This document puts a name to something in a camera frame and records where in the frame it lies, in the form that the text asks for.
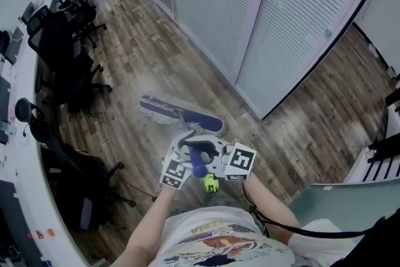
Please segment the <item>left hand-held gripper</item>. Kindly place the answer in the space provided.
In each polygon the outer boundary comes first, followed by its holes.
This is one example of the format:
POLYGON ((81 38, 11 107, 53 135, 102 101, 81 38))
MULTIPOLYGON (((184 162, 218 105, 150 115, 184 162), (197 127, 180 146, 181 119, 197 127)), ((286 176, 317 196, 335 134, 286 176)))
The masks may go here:
POLYGON ((192 175, 192 165, 189 148, 182 148, 185 140, 191 138, 195 130, 185 131, 176 136, 170 144, 170 154, 162 160, 162 171, 159 183, 180 190, 192 175))

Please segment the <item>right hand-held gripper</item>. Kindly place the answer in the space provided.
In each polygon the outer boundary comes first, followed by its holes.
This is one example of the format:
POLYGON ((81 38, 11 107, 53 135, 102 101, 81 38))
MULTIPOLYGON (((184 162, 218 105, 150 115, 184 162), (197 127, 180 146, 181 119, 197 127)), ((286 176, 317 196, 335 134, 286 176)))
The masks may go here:
POLYGON ((184 145, 218 156, 217 162, 205 164, 209 174, 226 181, 248 180, 256 160, 257 151, 241 143, 226 144, 215 136, 193 136, 184 140, 184 145))

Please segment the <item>purple dust mop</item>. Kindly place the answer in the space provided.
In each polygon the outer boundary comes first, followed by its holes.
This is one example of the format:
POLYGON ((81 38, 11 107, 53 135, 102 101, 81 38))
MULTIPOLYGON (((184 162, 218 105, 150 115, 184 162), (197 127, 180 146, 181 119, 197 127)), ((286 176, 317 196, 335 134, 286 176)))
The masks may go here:
MULTIPOLYGON (((160 124, 168 124, 182 129, 184 132, 195 130, 194 136, 215 136, 219 138, 225 132, 224 121, 204 111, 192 109, 186 103, 172 103, 164 98, 143 94, 139 99, 139 110, 146 116, 160 124)), ((192 175, 203 178, 207 174, 205 164, 217 162, 218 156, 208 156, 205 152, 199 152, 189 148, 192 175)))

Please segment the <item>person's right forearm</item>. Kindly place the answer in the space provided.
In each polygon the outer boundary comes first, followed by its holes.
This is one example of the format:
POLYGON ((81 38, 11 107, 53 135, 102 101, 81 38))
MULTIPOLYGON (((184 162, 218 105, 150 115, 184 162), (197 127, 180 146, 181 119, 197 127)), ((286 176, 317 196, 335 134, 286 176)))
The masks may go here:
MULTIPOLYGON (((299 221, 294 213, 275 197, 254 173, 251 173, 249 179, 245 180, 243 185, 263 216, 286 226, 300 228, 299 221)), ((267 230, 276 241, 287 246, 289 246, 289 241, 294 235, 293 232, 273 224, 267 224, 267 230)))

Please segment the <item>person's left forearm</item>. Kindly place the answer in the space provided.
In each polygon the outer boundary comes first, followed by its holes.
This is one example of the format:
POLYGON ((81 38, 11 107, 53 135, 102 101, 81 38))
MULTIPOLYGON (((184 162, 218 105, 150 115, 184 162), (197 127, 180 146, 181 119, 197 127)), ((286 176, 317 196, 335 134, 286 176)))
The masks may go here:
POLYGON ((111 267, 148 267, 151 264, 159 249, 175 192, 175 189, 168 186, 162 188, 111 267))

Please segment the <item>neon yellow shoe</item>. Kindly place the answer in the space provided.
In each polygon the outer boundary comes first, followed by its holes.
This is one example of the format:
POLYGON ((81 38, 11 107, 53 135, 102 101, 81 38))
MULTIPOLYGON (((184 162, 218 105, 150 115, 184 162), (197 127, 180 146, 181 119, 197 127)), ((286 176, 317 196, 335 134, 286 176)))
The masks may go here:
POLYGON ((207 174, 204 177, 204 188, 206 193, 217 193, 219 190, 219 180, 214 174, 207 174))

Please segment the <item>person's dark trousers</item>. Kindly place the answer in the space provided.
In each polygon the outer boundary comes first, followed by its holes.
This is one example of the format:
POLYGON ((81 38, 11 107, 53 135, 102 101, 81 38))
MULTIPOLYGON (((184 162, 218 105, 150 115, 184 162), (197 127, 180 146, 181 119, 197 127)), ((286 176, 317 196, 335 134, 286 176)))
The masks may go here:
POLYGON ((238 183, 219 182, 217 193, 206 193, 202 182, 191 178, 174 197, 165 230, 191 236, 227 229, 232 233, 261 233, 261 225, 248 212, 238 183))

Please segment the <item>printed white t-shirt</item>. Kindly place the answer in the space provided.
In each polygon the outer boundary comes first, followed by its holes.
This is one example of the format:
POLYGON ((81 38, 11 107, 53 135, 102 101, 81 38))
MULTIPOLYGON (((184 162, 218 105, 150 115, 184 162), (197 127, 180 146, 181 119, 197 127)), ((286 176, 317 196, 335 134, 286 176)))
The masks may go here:
POLYGON ((213 206, 168 218, 149 267, 330 267, 354 247, 351 239, 299 234, 283 244, 264 236, 245 210, 213 206))

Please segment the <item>teal glass table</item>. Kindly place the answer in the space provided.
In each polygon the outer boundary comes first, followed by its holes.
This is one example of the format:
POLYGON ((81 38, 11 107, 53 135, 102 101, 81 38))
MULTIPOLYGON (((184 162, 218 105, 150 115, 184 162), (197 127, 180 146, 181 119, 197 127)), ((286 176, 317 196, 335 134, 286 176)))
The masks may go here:
POLYGON ((302 226, 326 218, 342 231, 361 231, 400 208, 400 179, 363 184, 312 184, 289 207, 302 226))

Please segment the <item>white slatted rack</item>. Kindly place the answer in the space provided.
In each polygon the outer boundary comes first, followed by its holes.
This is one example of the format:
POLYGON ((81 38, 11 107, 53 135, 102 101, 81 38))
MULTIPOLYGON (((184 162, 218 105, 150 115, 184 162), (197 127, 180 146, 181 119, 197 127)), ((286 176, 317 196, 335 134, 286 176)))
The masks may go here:
POLYGON ((400 133, 362 149, 345 184, 381 183, 400 179, 400 133))

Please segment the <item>black mesh-back office chair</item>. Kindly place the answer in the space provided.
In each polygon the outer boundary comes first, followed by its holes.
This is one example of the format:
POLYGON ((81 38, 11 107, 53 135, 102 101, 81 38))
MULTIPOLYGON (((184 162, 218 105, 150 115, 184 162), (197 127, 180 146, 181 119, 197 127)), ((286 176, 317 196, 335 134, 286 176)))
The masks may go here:
POLYGON ((93 77, 104 71, 102 65, 93 66, 81 42, 74 39, 66 15, 53 12, 47 5, 39 8, 27 22, 28 45, 44 61, 53 73, 53 83, 41 81, 41 85, 53 90, 57 106, 71 104, 78 106, 91 117, 87 97, 92 89, 113 89, 108 84, 94 83, 93 77))

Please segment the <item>long white desk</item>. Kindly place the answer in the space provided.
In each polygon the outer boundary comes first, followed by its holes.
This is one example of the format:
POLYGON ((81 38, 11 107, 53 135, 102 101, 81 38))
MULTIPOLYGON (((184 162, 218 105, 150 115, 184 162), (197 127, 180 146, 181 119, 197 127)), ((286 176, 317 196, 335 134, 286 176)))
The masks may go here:
POLYGON ((25 25, 17 21, 24 38, 16 63, 4 63, 1 76, 10 85, 9 125, 17 131, 8 137, 7 145, 0 146, 0 180, 10 184, 11 199, 17 223, 17 245, 29 267, 89 267, 89 263, 76 246, 56 207, 49 188, 40 154, 40 145, 30 129, 17 119, 10 121, 10 109, 17 100, 27 98, 35 102, 34 85, 38 56, 28 46, 25 25), (55 232, 49 237, 47 229, 55 232), (35 230, 44 233, 38 239, 35 230))

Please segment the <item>black monitor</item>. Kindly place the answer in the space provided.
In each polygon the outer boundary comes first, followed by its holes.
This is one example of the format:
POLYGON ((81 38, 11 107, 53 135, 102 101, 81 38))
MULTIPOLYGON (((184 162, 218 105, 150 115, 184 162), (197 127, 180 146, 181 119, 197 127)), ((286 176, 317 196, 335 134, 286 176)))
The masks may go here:
POLYGON ((11 199, 10 184, 0 180, 0 261, 9 266, 20 262, 16 241, 18 224, 14 212, 14 201, 11 199))
POLYGON ((7 145, 8 134, 5 132, 8 121, 10 83, 0 76, 0 144, 7 145))

